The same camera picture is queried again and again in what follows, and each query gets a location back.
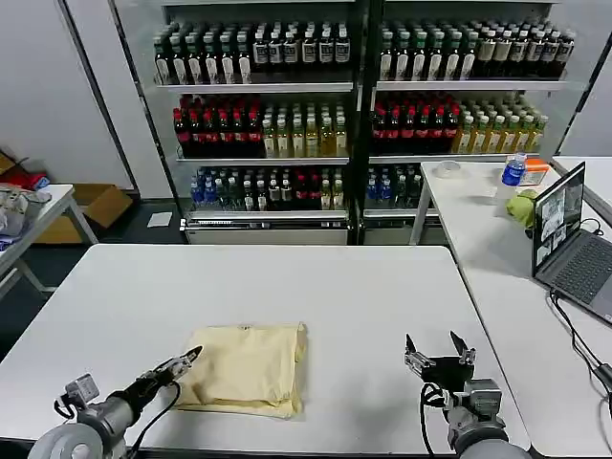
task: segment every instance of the folded cloth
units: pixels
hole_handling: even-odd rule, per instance
[[[306,349],[303,324],[207,327],[187,349],[203,346],[179,379],[177,409],[289,418],[301,412],[295,368]]]

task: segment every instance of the cardboard box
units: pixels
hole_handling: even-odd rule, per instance
[[[109,228],[132,205],[132,199],[114,185],[74,184],[75,200],[81,207],[94,232]],[[66,215],[58,217],[36,244],[81,244],[72,220]]]
[[[15,165],[14,161],[0,151],[0,174],[4,174]]]

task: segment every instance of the white paper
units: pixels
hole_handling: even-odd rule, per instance
[[[172,212],[158,212],[151,215],[149,223],[146,225],[147,228],[154,227],[167,227],[170,225],[172,219]]]

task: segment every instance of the black cable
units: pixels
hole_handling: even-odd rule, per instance
[[[132,449],[130,449],[130,454],[129,454],[130,459],[134,459],[136,455],[138,454],[138,451],[141,448],[142,440],[144,440],[144,435],[146,434],[146,431],[150,429],[155,423],[157,423],[160,420],[160,418],[164,416],[165,413],[167,413],[170,410],[170,408],[177,403],[177,401],[179,400],[179,397],[181,397],[181,387],[179,386],[179,384],[176,381],[173,381],[170,383],[170,385],[173,385],[174,387],[176,387],[176,395],[174,396],[174,399],[172,399],[172,402],[170,402],[166,408],[160,411],[157,414],[157,416],[155,416],[151,421],[149,421],[149,424],[147,424],[146,427],[142,430],[141,434],[138,436],[138,439],[136,440],[136,443],[134,443],[134,446],[132,447]]]
[[[54,410],[58,415],[60,415],[64,419],[74,419],[75,418],[75,412],[73,411],[72,407],[69,404],[66,404],[66,410],[68,411],[68,413],[66,413],[65,411],[61,409],[61,406],[59,406],[59,402],[54,401]]]
[[[558,294],[556,294],[555,292],[551,291],[549,293],[549,297],[551,298],[551,301],[553,302],[553,305],[555,306],[555,309],[557,309],[558,313],[561,315],[561,317],[563,317],[563,319],[565,320],[567,325],[570,327],[570,330],[572,332],[572,347],[574,348],[574,350],[576,352],[578,352],[583,359],[586,359],[586,356],[584,355],[582,350],[578,348],[578,344],[576,343],[576,338],[578,338],[580,343],[582,343],[582,346],[584,347],[584,349],[586,349],[586,352],[588,352],[591,355],[591,357],[597,363],[597,365],[602,365],[603,362],[595,355],[595,353],[586,344],[586,342],[584,342],[584,339],[582,339],[582,337],[580,336],[580,333],[578,333],[578,331],[574,327],[574,324],[572,323],[572,320],[569,318],[567,313],[565,311],[563,311],[563,309],[559,306],[559,304],[558,304]]]
[[[597,223],[597,229],[593,231],[593,234],[595,234],[596,236],[603,236],[603,230],[601,229],[601,222],[597,218],[585,218],[584,220],[580,222],[580,225],[582,226],[582,224],[585,222]]]
[[[429,444],[429,438],[427,437],[425,406],[439,406],[440,403],[444,405],[444,394],[442,389],[436,387],[432,382],[423,384],[423,388],[421,389],[421,400],[419,401],[419,416],[421,417],[421,435],[423,436],[423,443],[425,443],[425,448],[427,449],[429,457],[434,457],[434,454]]]

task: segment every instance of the water bottle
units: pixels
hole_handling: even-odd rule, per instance
[[[520,179],[525,173],[525,161],[527,155],[514,155],[506,164],[506,168],[501,175],[501,183],[497,186],[494,201],[499,207],[501,215],[507,215],[506,203],[516,194],[516,187],[520,184]]]
[[[392,208],[391,206],[391,196],[393,195],[393,191],[391,190],[391,181],[389,179],[384,179],[382,181],[381,187],[381,199],[382,199],[382,208]]]
[[[202,201],[204,201],[202,189],[198,185],[198,180],[195,177],[191,181],[191,199],[193,200],[193,205],[196,208],[199,208],[202,205]]]
[[[365,208],[376,208],[377,194],[376,179],[370,179],[365,189]]]

